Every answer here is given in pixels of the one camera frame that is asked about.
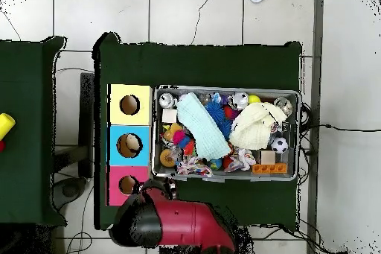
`colorful box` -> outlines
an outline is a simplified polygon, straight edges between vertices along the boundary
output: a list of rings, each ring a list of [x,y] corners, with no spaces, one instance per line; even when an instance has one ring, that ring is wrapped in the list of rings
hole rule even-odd
[[[152,89],[149,86],[111,84],[110,86],[110,123],[112,125],[139,125],[150,126],[152,108]],[[138,110],[135,113],[122,111],[122,103],[125,97],[138,102]]]
[[[125,134],[133,134],[140,139],[142,149],[130,158],[122,156],[117,149],[119,138]],[[150,128],[148,126],[119,126],[110,127],[110,165],[148,166],[150,161]]]
[[[132,176],[139,182],[146,182],[149,168],[144,166],[111,166],[109,172],[109,206],[121,206],[129,197],[119,189],[123,177]]]

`round hole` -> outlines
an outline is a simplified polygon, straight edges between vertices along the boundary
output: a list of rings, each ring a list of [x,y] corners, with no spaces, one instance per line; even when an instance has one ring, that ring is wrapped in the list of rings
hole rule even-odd
[[[126,95],[120,102],[121,111],[126,115],[134,115],[140,110],[139,99],[134,95]]]
[[[135,158],[143,149],[143,144],[136,134],[125,133],[119,137],[116,148],[121,156]]]
[[[125,195],[131,195],[139,192],[139,182],[131,175],[122,177],[119,181],[119,189]]]

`dark green table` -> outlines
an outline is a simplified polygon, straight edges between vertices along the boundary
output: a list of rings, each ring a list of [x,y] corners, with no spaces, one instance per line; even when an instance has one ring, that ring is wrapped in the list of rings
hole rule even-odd
[[[0,113],[16,120],[0,153],[0,223],[65,225],[51,205],[53,66],[64,42],[0,41]]]
[[[106,85],[108,83],[243,87],[298,91],[301,45],[239,45],[229,47],[168,46],[154,43],[123,45],[114,33],[95,44],[95,226],[113,223],[117,207],[106,206]],[[192,179],[178,181],[179,198],[226,206],[242,225],[285,225],[295,230],[297,182],[225,183]]]

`plastic bin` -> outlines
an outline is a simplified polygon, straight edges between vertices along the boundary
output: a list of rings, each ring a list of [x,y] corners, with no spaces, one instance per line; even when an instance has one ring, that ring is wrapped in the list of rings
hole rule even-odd
[[[299,156],[299,126],[301,111],[301,96],[296,91],[285,91],[276,89],[234,89],[234,88],[218,88],[218,87],[202,87],[202,86],[158,86],[153,92],[153,131],[152,131],[152,155],[151,167],[152,172],[157,177],[172,177],[175,180],[187,180],[193,177],[200,178],[200,175],[178,175],[174,168],[166,168],[160,163],[160,153],[162,151],[162,143],[159,140],[159,132],[161,127],[162,108],[159,105],[159,98],[163,93],[170,93],[176,97],[193,92],[196,95],[210,94],[218,92],[221,95],[231,95],[234,92],[246,92],[248,95],[255,94],[262,99],[275,100],[279,97],[287,98],[292,104],[292,114],[286,120],[289,123],[283,136],[286,139],[289,149],[282,154],[276,154],[276,163],[286,163],[287,172],[279,173],[261,173],[254,174],[251,170],[237,170],[231,173],[225,173],[223,170],[213,171],[212,177],[202,177],[205,181],[225,182],[225,179],[233,180],[250,180],[255,181],[290,181],[298,176],[298,156]],[[259,157],[259,150],[253,150],[255,159]]]

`white cloth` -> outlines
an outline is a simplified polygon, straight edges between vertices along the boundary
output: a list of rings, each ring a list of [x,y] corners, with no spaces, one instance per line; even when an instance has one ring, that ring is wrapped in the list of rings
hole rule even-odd
[[[230,143],[242,149],[259,150],[267,147],[271,126],[285,121],[287,116],[271,103],[252,103],[235,118]]]

